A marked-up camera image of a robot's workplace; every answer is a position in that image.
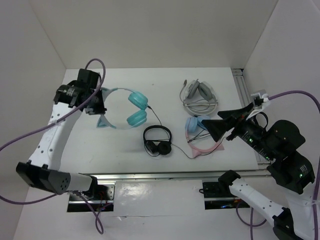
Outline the teal cat-ear headphones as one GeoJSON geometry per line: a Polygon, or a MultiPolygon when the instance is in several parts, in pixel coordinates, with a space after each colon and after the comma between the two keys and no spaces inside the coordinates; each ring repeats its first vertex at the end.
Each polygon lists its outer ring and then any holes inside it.
{"type": "Polygon", "coordinates": [[[144,144],[143,132],[153,125],[160,125],[160,118],[155,115],[142,93],[124,87],[102,88],[104,104],[110,104],[110,112],[101,114],[97,120],[97,130],[107,134],[99,146],[105,148],[105,154],[115,158],[174,159],[179,155],[185,158],[176,144],[171,151],[163,155],[150,152],[144,144]]]}

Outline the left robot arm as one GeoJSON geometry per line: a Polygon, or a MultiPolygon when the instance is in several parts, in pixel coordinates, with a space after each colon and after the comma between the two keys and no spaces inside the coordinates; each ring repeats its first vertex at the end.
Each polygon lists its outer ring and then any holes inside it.
{"type": "Polygon", "coordinates": [[[99,73],[82,68],[76,80],[56,90],[49,128],[28,161],[19,162],[16,167],[18,175],[30,187],[56,195],[79,191],[88,200],[97,197],[102,190],[94,176],[60,170],[63,151],[81,114],[106,112],[102,91],[92,96],[100,81],[99,73]]]}

